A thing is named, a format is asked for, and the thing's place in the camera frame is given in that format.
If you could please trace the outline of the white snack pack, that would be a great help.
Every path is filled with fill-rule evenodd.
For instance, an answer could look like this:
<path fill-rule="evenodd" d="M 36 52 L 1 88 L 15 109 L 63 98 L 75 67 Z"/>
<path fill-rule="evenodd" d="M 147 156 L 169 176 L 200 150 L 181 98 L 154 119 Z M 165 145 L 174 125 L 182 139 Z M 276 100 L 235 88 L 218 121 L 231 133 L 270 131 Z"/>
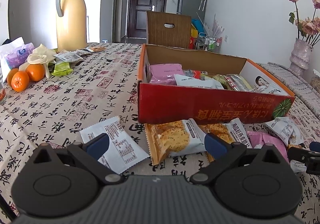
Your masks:
<path fill-rule="evenodd" d="M 176 85 L 178 86 L 208 88 L 208 89 L 224 89 L 224 87 L 220 82 L 212 78 L 208 80 L 201 80 L 201 79 L 196 79 L 196 78 L 192 78 L 185 75 L 179 75 L 179 74 L 175 74 L 174 78 L 176 81 Z"/>
<path fill-rule="evenodd" d="M 85 144 L 102 133 L 108 134 L 110 146 L 98 162 L 117 174 L 127 171 L 150 156 L 125 132 L 119 117 L 89 126 L 80 131 L 80 136 Z"/>

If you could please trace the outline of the pink snack pack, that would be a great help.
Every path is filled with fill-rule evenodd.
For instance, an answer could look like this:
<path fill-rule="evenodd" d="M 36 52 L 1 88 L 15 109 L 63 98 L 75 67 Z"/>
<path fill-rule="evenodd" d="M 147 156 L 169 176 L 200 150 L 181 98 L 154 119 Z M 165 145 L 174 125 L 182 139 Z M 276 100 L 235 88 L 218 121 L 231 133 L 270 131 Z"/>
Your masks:
<path fill-rule="evenodd" d="M 280 140 L 279 138 L 273 137 L 264 132 L 254 132 L 254 131 L 247 131 L 247 136 L 254 149 L 261 149 L 262 146 L 265 144 L 272 144 L 278 149 L 278 151 L 281 153 L 284 159 L 289 163 L 286 146 L 283 143 L 283 141 Z"/>

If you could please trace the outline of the cracker pack with window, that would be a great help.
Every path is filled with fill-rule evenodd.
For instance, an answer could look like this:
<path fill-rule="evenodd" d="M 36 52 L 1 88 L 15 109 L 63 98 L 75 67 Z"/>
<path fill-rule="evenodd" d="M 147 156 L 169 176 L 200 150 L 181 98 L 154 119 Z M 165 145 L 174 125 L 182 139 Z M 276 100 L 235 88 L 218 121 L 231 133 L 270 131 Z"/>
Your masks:
<path fill-rule="evenodd" d="M 205 152 L 206 134 L 194 119 L 165 124 L 145 124 L 146 139 L 153 165 L 167 157 Z"/>

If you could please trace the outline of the calligraphy print tablecloth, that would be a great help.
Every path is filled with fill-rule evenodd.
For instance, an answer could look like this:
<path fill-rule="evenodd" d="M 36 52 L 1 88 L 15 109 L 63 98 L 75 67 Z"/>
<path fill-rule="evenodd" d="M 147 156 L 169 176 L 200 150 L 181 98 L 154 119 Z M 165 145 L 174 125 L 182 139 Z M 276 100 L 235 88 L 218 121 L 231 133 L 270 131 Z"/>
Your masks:
<path fill-rule="evenodd" d="M 85 56 L 70 75 L 31 83 L 17 93 L 7 84 L 1 104 L 1 196 L 15 215 L 11 186 L 34 150 L 42 143 L 66 148 L 82 141 L 80 131 L 119 116 L 131 138 L 149 152 L 145 127 L 138 122 L 137 72 L 141 45 L 92 43 L 105 51 Z M 319 118 L 295 98 L 287 116 L 295 122 L 304 145 L 319 141 Z M 184 175 L 208 165 L 205 153 L 167 158 L 159 166 L 151 159 L 136 164 L 125 175 Z M 304 223 L 319 223 L 319 176 L 298 173 L 303 195 L 296 216 Z"/>

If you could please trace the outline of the grey patterned runner cloth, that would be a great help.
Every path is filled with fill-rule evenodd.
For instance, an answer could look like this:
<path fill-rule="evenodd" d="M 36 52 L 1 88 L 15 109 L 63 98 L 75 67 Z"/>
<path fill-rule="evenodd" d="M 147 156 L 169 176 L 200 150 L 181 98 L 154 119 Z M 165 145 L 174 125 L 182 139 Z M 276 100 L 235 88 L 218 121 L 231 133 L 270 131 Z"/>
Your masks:
<path fill-rule="evenodd" d="M 259 65 L 293 91 L 293 93 L 295 93 L 295 95 L 319 118 L 319 93 L 309 83 L 285 66 L 272 62 L 268 62 L 267 64 L 259 63 Z"/>

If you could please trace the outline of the red cardboard snack box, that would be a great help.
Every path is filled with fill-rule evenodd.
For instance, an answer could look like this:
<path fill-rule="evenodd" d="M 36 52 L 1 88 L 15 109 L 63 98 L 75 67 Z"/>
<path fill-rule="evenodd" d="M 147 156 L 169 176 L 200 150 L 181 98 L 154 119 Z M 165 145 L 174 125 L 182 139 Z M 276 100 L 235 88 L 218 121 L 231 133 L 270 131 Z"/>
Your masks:
<path fill-rule="evenodd" d="M 241 75 L 252 87 L 266 81 L 275 84 L 282 94 L 150 83 L 150 66 L 167 63 L 209 75 Z M 163 124 L 189 118 L 199 124 L 225 123 L 234 118 L 243 123 L 264 123 L 287 115 L 295 101 L 293 91 L 250 59 L 201 50 L 144 44 L 137 80 L 140 123 Z"/>

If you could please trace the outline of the orange mandarin back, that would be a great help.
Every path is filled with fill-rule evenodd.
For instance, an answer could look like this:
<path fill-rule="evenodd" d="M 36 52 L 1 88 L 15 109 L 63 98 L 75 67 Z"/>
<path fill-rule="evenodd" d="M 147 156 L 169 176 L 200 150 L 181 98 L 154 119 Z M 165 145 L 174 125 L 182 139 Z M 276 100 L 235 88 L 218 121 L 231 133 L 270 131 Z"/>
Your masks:
<path fill-rule="evenodd" d="M 29 65 L 25 72 L 28 74 L 29 79 L 32 82 L 42 80 L 46 74 L 45 68 L 42 64 Z"/>

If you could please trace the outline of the orange mandarin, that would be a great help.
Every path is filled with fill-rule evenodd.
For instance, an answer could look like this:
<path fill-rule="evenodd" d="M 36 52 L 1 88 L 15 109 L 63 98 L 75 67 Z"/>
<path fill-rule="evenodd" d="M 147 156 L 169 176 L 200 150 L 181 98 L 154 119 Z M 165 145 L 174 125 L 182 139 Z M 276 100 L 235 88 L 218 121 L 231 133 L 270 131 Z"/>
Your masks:
<path fill-rule="evenodd" d="M 25 72 L 28 74 L 29 79 L 32 82 L 42 80 L 46 74 L 45 68 L 42 64 L 29 65 Z"/>
<path fill-rule="evenodd" d="M 22 92 L 27 89 L 30 79 L 25 71 L 16 72 L 11 79 L 11 87 L 16 92 Z"/>

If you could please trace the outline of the orange mandarin front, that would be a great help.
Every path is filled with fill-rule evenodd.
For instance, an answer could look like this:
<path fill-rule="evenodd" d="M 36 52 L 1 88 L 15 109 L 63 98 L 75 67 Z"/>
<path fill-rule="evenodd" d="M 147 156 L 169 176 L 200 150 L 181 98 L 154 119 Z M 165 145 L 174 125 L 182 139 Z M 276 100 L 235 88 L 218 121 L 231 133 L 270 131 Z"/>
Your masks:
<path fill-rule="evenodd" d="M 16 92 L 22 92 L 27 89 L 30 79 L 25 71 L 16 72 L 11 79 L 11 87 Z"/>

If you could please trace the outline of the glass cup with goji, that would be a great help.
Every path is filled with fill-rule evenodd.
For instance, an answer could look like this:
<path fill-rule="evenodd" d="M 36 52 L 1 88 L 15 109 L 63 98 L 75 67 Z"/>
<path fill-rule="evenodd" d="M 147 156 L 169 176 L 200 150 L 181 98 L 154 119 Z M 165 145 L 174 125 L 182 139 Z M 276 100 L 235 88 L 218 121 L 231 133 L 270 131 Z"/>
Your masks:
<path fill-rule="evenodd" d="M 0 69 L 0 104 L 2 104 L 6 99 L 6 92 L 3 85 L 3 75 L 2 70 Z"/>

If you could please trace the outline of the white cloth flower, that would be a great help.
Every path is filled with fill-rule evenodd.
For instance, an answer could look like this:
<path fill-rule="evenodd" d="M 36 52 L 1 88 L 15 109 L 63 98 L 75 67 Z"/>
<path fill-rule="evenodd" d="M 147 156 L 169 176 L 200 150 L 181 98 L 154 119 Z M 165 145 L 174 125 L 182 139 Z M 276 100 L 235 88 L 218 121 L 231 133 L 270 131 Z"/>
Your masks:
<path fill-rule="evenodd" d="M 29 65 L 43 65 L 45 69 L 46 78 L 50 78 L 48 65 L 55 60 L 56 51 L 48 49 L 43 44 L 40 44 L 33 52 L 27 57 L 25 63 L 19 66 L 19 71 L 25 71 Z"/>

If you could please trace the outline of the purple tissue pack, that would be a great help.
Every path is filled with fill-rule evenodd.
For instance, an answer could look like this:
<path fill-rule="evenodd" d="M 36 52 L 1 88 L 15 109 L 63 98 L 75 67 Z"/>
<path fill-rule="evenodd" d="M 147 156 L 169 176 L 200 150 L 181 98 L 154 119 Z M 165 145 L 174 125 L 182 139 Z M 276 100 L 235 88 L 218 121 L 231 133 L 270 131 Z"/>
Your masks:
<path fill-rule="evenodd" d="M 4 59 L 10 69 L 18 68 L 24 64 L 28 56 L 33 53 L 34 45 L 32 43 L 25 44 L 14 49 L 5 55 Z"/>

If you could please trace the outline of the brown wooden chair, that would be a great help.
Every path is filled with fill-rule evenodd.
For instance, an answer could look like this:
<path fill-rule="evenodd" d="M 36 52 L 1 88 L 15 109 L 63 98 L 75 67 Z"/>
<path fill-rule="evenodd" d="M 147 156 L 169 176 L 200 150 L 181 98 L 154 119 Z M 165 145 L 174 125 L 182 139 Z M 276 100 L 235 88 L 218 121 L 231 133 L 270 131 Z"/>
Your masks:
<path fill-rule="evenodd" d="M 191 16 L 146 12 L 147 44 L 187 49 L 191 39 Z"/>

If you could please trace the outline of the dried pink roses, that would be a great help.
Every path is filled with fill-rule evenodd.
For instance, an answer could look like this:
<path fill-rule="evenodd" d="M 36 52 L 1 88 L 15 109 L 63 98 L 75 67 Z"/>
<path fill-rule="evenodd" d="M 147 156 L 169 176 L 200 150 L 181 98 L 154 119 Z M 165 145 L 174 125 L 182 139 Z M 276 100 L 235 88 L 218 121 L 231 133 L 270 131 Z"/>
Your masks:
<path fill-rule="evenodd" d="M 307 15 L 299 8 L 299 0 L 288 0 L 294 4 L 288 21 L 297 29 L 297 38 L 314 47 L 319 42 L 319 0 L 311 0 L 312 12 Z"/>

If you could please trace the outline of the yellow thermos jug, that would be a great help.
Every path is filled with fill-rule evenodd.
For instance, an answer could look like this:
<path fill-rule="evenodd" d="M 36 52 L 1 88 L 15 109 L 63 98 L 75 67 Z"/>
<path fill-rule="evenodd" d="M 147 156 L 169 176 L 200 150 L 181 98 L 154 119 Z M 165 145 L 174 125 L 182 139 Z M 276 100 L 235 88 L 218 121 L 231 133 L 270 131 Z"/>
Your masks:
<path fill-rule="evenodd" d="M 87 46 L 87 12 L 84 0 L 56 0 L 58 51 L 74 51 Z"/>

